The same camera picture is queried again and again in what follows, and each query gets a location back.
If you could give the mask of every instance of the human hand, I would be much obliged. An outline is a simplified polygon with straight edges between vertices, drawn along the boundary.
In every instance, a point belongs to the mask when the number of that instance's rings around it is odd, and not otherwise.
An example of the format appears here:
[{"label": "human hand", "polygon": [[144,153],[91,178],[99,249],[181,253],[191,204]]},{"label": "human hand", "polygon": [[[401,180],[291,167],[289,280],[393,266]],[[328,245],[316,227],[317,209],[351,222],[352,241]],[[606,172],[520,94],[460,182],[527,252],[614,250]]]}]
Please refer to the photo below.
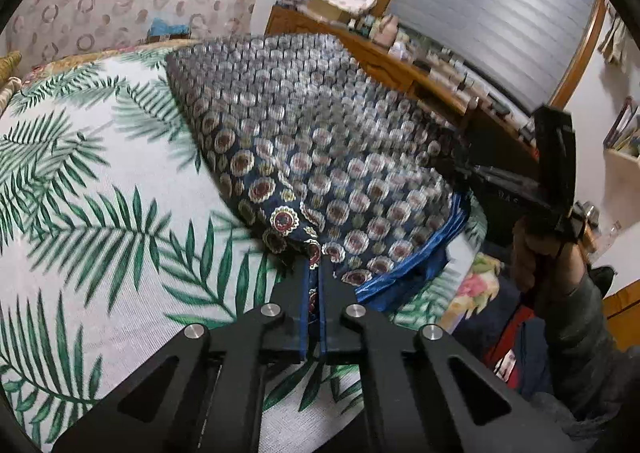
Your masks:
[{"label": "human hand", "polygon": [[[524,218],[513,227],[512,276],[521,292],[532,289],[536,279],[541,282],[536,305],[553,297],[571,294],[584,276],[585,266],[578,245],[566,243],[558,256],[560,246],[561,242],[553,236],[539,237],[528,233]],[[536,260],[537,256],[555,260],[549,277],[536,278],[536,261],[541,261]]]}]

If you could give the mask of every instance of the window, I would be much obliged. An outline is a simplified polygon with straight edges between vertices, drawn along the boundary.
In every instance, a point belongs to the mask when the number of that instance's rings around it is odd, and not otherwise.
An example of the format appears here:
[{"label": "window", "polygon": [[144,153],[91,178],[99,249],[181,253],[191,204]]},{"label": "window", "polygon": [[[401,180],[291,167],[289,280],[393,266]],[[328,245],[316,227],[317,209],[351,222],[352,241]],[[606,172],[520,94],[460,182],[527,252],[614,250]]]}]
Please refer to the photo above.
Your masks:
[{"label": "window", "polygon": [[596,0],[390,0],[386,11],[448,46],[530,111],[549,102]]}]

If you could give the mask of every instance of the paisley pattern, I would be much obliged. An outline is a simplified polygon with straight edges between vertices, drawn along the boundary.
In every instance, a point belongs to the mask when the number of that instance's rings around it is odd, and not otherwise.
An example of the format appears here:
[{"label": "paisley pattern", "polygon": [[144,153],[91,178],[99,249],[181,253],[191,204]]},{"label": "paisley pattern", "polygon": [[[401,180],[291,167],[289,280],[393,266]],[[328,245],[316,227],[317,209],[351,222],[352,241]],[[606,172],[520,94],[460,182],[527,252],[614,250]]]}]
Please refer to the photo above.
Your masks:
[{"label": "paisley pattern", "polygon": [[[210,168],[217,160],[222,172],[229,162],[223,195],[248,223],[251,205],[264,210],[272,252],[287,243],[310,256],[321,249],[337,277],[362,285],[426,245],[449,219],[452,189],[430,162],[456,147],[452,129],[367,77],[336,38],[222,38],[182,48],[167,62],[198,141],[206,120],[220,117],[206,128],[215,133]],[[231,176],[245,185],[233,196],[226,194]],[[311,234],[318,235],[313,250],[304,245]]]}]

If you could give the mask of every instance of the blue cloth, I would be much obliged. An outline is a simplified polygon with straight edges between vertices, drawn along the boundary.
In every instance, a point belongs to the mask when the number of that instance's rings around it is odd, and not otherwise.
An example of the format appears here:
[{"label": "blue cloth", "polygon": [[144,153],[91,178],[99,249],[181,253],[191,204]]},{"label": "blue cloth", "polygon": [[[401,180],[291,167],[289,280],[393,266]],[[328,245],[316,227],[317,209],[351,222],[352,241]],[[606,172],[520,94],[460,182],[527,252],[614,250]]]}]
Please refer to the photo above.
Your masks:
[{"label": "blue cloth", "polygon": [[463,208],[463,198],[456,193],[449,220],[398,267],[357,287],[358,301],[378,311],[402,305],[447,265],[447,244],[462,231],[467,218],[468,209]]},{"label": "blue cloth", "polygon": [[[508,274],[509,270],[507,266],[504,272]],[[500,340],[520,300],[520,292],[508,276],[501,274],[498,281],[498,296],[482,312],[463,319],[453,332],[453,337],[481,361]],[[517,329],[512,350],[518,370],[518,393],[527,401],[539,391],[553,394],[545,322],[535,317],[522,323]]]},{"label": "blue cloth", "polygon": [[148,36],[170,36],[171,34],[188,34],[190,32],[189,26],[178,25],[170,26],[160,18],[154,18],[151,27],[147,33]]}]

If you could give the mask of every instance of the box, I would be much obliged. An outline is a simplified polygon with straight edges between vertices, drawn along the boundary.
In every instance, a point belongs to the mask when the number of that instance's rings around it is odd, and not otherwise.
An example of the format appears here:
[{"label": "box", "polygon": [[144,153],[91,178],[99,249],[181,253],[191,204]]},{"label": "box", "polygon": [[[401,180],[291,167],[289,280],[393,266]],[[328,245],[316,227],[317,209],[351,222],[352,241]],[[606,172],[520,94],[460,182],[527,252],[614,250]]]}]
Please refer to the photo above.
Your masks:
[{"label": "box", "polygon": [[326,20],[332,22],[340,22],[342,24],[348,24],[352,18],[355,18],[351,13],[343,11],[337,8],[333,4],[330,4],[326,0],[309,0],[306,3],[307,9],[312,13],[319,14]]}]

